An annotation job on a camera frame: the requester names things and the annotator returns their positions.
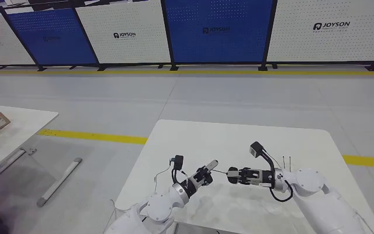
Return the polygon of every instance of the cardboard box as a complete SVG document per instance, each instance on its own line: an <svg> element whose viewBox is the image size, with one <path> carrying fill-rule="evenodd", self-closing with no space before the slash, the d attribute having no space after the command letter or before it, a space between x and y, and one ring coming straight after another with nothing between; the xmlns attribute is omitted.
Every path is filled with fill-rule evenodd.
<svg viewBox="0 0 374 234"><path fill-rule="evenodd" d="M6 125L10 124L10 120L0 112L0 129L4 128Z"/></svg>

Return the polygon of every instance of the blue panel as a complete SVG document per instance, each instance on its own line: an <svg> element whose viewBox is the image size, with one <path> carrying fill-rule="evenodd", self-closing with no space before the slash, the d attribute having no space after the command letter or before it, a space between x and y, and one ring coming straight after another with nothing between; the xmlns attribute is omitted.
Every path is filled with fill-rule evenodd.
<svg viewBox="0 0 374 234"><path fill-rule="evenodd" d="M165 0L176 63L258 62L272 0Z"/></svg>
<svg viewBox="0 0 374 234"><path fill-rule="evenodd" d="M39 64L96 63L72 9L16 13L9 18Z"/></svg>

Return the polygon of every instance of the display board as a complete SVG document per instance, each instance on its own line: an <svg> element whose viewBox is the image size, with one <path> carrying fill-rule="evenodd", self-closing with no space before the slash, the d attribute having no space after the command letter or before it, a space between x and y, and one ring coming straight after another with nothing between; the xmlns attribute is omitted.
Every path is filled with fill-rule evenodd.
<svg viewBox="0 0 374 234"><path fill-rule="evenodd" d="M72 9L14 13L8 16L40 65L96 63Z"/></svg>
<svg viewBox="0 0 374 234"><path fill-rule="evenodd" d="M176 63L260 62L272 0L164 0Z"/></svg>
<svg viewBox="0 0 374 234"><path fill-rule="evenodd" d="M267 61L373 60L373 0L278 0Z"/></svg>
<svg viewBox="0 0 374 234"><path fill-rule="evenodd" d="M11 27L0 15L0 65L35 64Z"/></svg>
<svg viewBox="0 0 374 234"><path fill-rule="evenodd" d="M170 63L159 0L77 8L100 63Z"/></svg>

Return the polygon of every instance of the white table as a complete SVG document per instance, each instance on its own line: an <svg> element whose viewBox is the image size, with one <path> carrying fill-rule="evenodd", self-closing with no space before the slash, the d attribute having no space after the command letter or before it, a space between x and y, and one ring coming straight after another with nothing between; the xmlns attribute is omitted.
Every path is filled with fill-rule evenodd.
<svg viewBox="0 0 374 234"><path fill-rule="evenodd" d="M34 109L0 106L2 112L11 123L0 129L0 173L8 168L20 156L27 153L32 155L36 149L22 148L25 142L45 127L58 115L57 112L38 111ZM65 171L63 177L56 181L47 192L38 200L37 205L42 207L73 169L82 161L75 159Z"/></svg>
<svg viewBox="0 0 374 234"><path fill-rule="evenodd" d="M184 156L183 171L189 175L213 159L219 161L216 169L221 171L230 166L268 170L265 160L249 153L254 141L259 141L281 165L286 156L286 168L291 156L292 171L305 167L318 170L374 229L374 214L330 134L314 129L160 120L118 196L116 207L127 209L152 194L154 176L165 170L168 160L176 154ZM292 199L280 203L267 188L233 185L221 173L212 172L212 176L213 183L200 188L184 209L174 209L176 222L243 234L314 233ZM170 171L158 176L157 192L165 192L171 185ZM276 195L282 199L289 196L278 192Z"/></svg>

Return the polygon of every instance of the table leg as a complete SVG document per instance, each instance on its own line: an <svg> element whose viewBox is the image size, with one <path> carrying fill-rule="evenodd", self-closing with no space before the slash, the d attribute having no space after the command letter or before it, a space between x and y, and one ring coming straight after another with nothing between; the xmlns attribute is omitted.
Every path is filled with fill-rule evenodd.
<svg viewBox="0 0 374 234"><path fill-rule="evenodd" d="M41 198L36 202L36 205L38 207L42 207L48 199L52 196L52 194L59 188L59 186L66 180L66 178L70 175L70 173L77 167L77 165L82 161L80 157L77 157L71 164L70 166L66 169L64 172L63 176L61 179L56 181L55 183L52 184L52 186L44 193Z"/></svg>
<svg viewBox="0 0 374 234"><path fill-rule="evenodd" d="M18 150L16 153L11 155L11 157L0 167L0 173L5 171L12 163L14 163L20 156L22 156L25 153L24 150Z"/></svg>
<svg viewBox="0 0 374 234"><path fill-rule="evenodd" d="M177 231L178 231L178 228L179 228L179 223L176 223L176 224L175 224L175 229L174 229L174 234L176 234L176 233L177 233Z"/></svg>

